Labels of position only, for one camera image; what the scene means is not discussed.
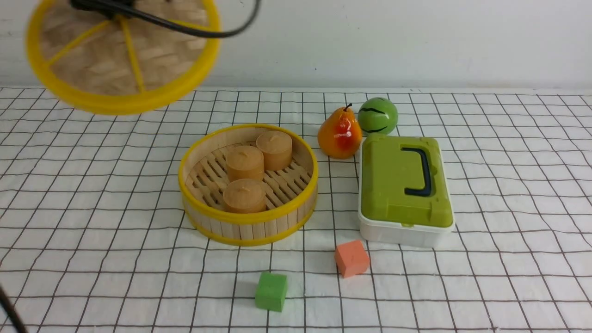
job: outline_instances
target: black handle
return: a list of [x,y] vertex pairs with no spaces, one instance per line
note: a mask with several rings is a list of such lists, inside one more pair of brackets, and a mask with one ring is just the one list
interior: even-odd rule
[[402,151],[416,152],[422,159],[423,182],[425,186],[422,189],[405,188],[405,194],[416,197],[429,197],[432,194],[432,175],[430,173],[430,163],[427,160],[426,152],[417,148],[401,148]]

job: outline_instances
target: yellow rim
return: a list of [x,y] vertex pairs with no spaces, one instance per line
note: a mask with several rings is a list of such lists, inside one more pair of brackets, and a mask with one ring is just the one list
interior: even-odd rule
[[[164,105],[168,105],[179,100],[195,89],[195,87],[197,87],[208,75],[218,55],[220,40],[208,39],[204,50],[191,69],[167,85],[154,90],[143,91],[141,75],[137,72],[137,68],[134,67],[134,74],[136,75],[136,80],[138,81],[141,90],[141,93],[139,94],[129,96],[103,96],[83,92],[60,80],[51,71],[50,64],[63,56],[68,50],[82,42],[85,37],[106,27],[108,21],[104,21],[83,33],[67,45],[64,50],[59,52],[54,58],[45,60],[41,55],[40,49],[41,24],[45,13],[51,8],[54,2],[55,0],[41,0],[30,18],[26,35],[27,57],[33,72],[47,89],[49,89],[57,98],[60,98],[64,102],[81,110],[100,114],[123,115],[152,111],[163,107]],[[212,31],[220,31],[220,18],[218,17],[214,1],[202,0],[202,2],[210,23],[208,29]],[[125,20],[120,20],[120,23],[125,34],[127,31],[127,24],[125,23]],[[132,66],[134,66],[134,64],[137,65],[133,46],[129,41],[127,44],[128,50],[131,50],[130,60]]]
[[295,226],[291,227],[290,229],[288,229],[282,233],[279,233],[275,236],[271,236],[271,237],[267,237],[267,238],[260,238],[260,239],[247,239],[247,240],[228,238],[228,237],[216,235],[215,233],[211,233],[208,230],[204,229],[201,225],[195,223],[195,221],[193,220],[191,215],[189,215],[187,213],[187,211],[185,211],[185,214],[187,215],[187,218],[189,219],[189,221],[191,222],[193,227],[195,229],[197,229],[197,231],[201,232],[207,238],[211,238],[211,239],[215,240],[216,242],[219,242],[222,244],[234,245],[234,246],[259,246],[259,245],[265,245],[265,244],[270,244],[270,243],[280,241],[280,240],[292,235],[297,230],[299,230],[313,215],[314,208],[316,207],[316,205],[317,205],[317,200],[315,199],[315,201],[313,203],[313,207],[310,210],[310,212],[308,212],[302,218],[301,221],[298,221],[298,223]]
[[[266,210],[265,212],[261,212],[261,213],[251,213],[251,214],[229,213],[229,212],[224,212],[222,210],[217,210],[215,208],[212,208],[212,207],[202,203],[201,201],[197,200],[189,192],[189,189],[187,189],[187,186],[185,186],[185,180],[183,179],[182,174],[183,174],[183,166],[187,162],[187,158],[188,158],[189,154],[198,145],[200,145],[202,142],[205,142],[206,140],[208,140],[209,138],[211,138],[213,136],[219,135],[220,133],[224,133],[229,130],[241,129],[244,127],[261,127],[261,128],[265,128],[265,129],[279,130],[279,131],[285,132],[285,133],[289,134],[295,140],[298,140],[300,143],[302,143],[306,147],[306,149],[308,150],[308,153],[310,154],[311,158],[313,159],[313,175],[310,178],[310,182],[308,183],[308,185],[306,186],[304,191],[302,191],[302,193],[300,193],[298,196],[296,196],[296,198],[294,198],[292,201],[288,202],[287,204],[281,205],[277,208]],[[271,220],[278,219],[278,218],[292,212],[293,210],[297,209],[298,207],[302,206],[306,202],[306,200],[308,200],[308,198],[310,198],[310,196],[313,195],[313,191],[317,186],[318,163],[317,163],[317,158],[316,158],[312,148],[310,148],[310,146],[308,145],[308,143],[306,143],[306,141],[304,141],[303,138],[299,137],[298,135],[294,134],[293,132],[283,129],[278,126],[274,126],[274,125],[243,124],[243,125],[234,125],[234,126],[229,126],[229,127],[223,128],[223,129],[218,130],[216,132],[210,133],[210,134],[204,136],[203,138],[201,138],[198,142],[195,142],[185,152],[185,156],[183,156],[183,159],[181,160],[181,165],[179,166],[178,178],[179,178],[179,188],[181,189],[181,193],[191,203],[191,205],[196,210],[198,210],[198,212],[200,212],[208,217],[212,217],[213,219],[217,219],[219,221],[232,223],[235,225],[250,225],[250,224],[254,224],[254,223],[263,223],[263,222],[268,222]]]

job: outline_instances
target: green lid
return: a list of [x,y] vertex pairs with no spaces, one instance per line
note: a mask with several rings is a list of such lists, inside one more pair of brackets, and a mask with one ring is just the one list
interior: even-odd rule
[[440,148],[430,137],[368,135],[362,146],[361,194],[367,219],[439,228],[452,224]]

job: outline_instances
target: black stripe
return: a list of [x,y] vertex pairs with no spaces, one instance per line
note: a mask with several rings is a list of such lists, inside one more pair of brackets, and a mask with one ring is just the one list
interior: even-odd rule
[[385,114],[384,112],[380,111],[380,110],[376,110],[375,108],[371,108],[371,107],[364,107],[360,109],[360,112],[363,111],[372,111],[372,112],[377,112],[377,113],[382,113]]
[[388,127],[388,126],[384,126],[383,128],[381,128],[381,129],[378,129],[378,130],[364,130],[364,131],[365,131],[366,133],[376,133],[376,132],[380,132],[380,131],[384,130],[384,129],[385,129],[385,128],[387,128],[387,127]]

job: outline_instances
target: green ball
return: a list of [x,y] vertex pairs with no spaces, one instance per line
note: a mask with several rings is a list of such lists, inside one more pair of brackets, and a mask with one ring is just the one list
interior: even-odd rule
[[366,133],[389,134],[398,120],[397,108],[386,98],[371,98],[358,111],[358,123]]

